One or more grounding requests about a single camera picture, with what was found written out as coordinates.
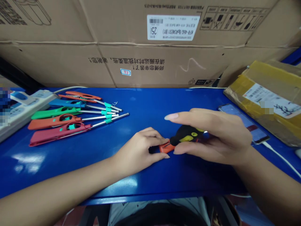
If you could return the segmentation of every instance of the blue shelf frame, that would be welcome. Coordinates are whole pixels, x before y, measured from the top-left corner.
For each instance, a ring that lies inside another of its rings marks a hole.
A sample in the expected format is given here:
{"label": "blue shelf frame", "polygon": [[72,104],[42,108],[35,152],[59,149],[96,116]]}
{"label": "blue shelf frame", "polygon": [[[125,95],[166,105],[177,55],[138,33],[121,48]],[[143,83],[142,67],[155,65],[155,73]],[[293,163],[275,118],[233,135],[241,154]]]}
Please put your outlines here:
{"label": "blue shelf frame", "polygon": [[285,58],[282,63],[291,64],[291,65],[298,65],[301,63],[301,47],[299,47],[295,52]]}

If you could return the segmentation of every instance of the hand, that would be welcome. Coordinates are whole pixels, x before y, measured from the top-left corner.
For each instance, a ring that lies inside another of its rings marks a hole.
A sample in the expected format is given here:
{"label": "hand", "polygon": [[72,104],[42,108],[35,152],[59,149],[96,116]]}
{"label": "hand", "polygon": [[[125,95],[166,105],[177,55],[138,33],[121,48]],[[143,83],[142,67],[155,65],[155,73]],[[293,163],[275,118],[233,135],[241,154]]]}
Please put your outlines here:
{"label": "hand", "polygon": [[240,165],[248,160],[252,135],[245,128],[240,117],[220,111],[193,108],[189,112],[179,112],[165,117],[174,123],[190,125],[211,136],[206,143],[183,142],[176,146],[174,154],[192,154],[204,160]]}
{"label": "hand", "polygon": [[165,144],[168,139],[163,138],[152,127],[136,133],[114,156],[118,168],[124,176],[140,172],[155,162],[170,158],[166,153],[150,154],[152,146]]}

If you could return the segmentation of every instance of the white cable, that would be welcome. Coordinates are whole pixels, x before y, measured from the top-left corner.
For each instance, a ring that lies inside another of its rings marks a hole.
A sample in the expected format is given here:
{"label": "white cable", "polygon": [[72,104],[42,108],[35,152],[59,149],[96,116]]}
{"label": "white cable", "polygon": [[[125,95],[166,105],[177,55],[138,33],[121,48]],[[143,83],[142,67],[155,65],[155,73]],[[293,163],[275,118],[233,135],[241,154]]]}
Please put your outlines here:
{"label": "white cable", "polygon": [[251,198],[251,196],[240,196],[240,195],[235,195],[235,194],[230,194],[230,195],[233,195],[233,196],[236,196],[236,197],[240,197],[240,198]]}
{"label": "white cable", "polygon": [[59,92],[61,92],[61,91],[64,91],[64,90],[67,90],[67,89],[73,89],[73,88],[86,88],[86,87],[84,87],[84,86],[71,86],[71,87],[59,89],[59,90],[57,90],[57,91],[55,91],[55,92],[53,92],[53,93],[59,93]]}
{"label": "white cable", "polygon": [[272,150],[276,155],[278,155],[282,160],[289,165],[289,167],[301,178],[301,174],[282,156],[280,155],[277,151],[275,151],[271,145],[269,145],[266,141],[262,143],[264,146],[266,146],[268,149]]}
{"label": "white cable", "polygon": [[195,86],[190,87],[190,89],[225,89],[226,87],[206,87],[206,86]]}
{"label": "white cable", "polygon": [[65,219],[64,219],[64,222],[63,222],[62,226],[64,226],[64,223],[65,223],[65,221],[66,221],[66,219],[67,219],[67,216],[68,216],[73,210],[74,210],[74,208],[73,208],[72,210],[70,210],[68,213],[66,213]]}

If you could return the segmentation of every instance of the black and yellow handle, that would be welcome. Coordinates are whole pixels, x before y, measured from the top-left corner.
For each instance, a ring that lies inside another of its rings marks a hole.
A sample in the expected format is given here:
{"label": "black and yellow handle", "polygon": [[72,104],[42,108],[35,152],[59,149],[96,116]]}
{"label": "black and yellow handle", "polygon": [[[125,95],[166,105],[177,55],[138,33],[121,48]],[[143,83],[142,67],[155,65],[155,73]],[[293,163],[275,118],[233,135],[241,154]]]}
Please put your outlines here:
{"label": "black and yellow handle", "polygon": [[188,125],[182,125],[175,136],[170,138],[170,144],[177,146],[181,142],[194,141],[200,139],[203,136],[204,130],[194,128]]}

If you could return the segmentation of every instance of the finger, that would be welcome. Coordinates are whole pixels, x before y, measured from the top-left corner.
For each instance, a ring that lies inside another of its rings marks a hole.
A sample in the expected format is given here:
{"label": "finger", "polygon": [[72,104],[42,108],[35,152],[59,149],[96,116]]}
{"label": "finger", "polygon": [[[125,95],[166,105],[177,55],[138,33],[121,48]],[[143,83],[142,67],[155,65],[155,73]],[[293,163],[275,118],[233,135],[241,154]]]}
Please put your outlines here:
{"label": "finger", "polygon": [[204,109],[204,108],[192,108],[192,109],[190,109],[189,112],[195,112],[195,113],[199,113],[199,114],[202,114],[202,113],[214,114],[214,115],[217,115],[219,117],[222,117],[222,118],[229,120],[231,122],[234,122],[234,123],[241,122],[240,117],[238,117],[236,115],[231,115],[231,114],[228,114],[228,113],[222,112],[222,111],[215,111],[215,110],[209,110],[209,109]]}
{"label": "finger", "polygon": [[221,154],[216,152],[210,145],[205,145],[197,142],[182,142],[175,147],[174,154],[191,154],[202,159],[215,161],[221,157]]}
{"label": "finger", "polygon": [[162,138],[146,137],[146,140],[147,140],[147,144],[150,147],[158,146],[158,145],[165,144],[166,142],[168,142],[168,139],[165,139],[163,137]]}
{"label": "finger", "polygon": [[155,162],[158,162],[158,161],[160,161],[160,160],[162,160],[162,159],[169,159],[170,157],[169,157],[169,155],[168,154],[166,154],[166,153],[155,153],[155,154],[150,154],[149,156],[148,156],[148,159],[149,159],[149,161],[150,161],[150,163],[151,164],[153,164],[153,163],[155,163]]}
{"label": "finger", "polygon": [[240,130],[237,129],[235,124],[212,113],[179,112],[167,115],[165,119],[208,131],[227,142],[235,141],[240,137]]}
{"label": "finger", "polygon": [[143,132],[139,132],[141,135],[145,136],[145,137],[157,137],[157,138],[163,138],[161,136],[161,134],[159,134],[158,131],[156,130],[148,130],[148,131],[143,131]]}
{"label": "finger", "polygon": [[149,130],[153,130],[153,127],[148,127],[148,128],[146,128],[144,130],[141,130],[140,132],[149,131]]}

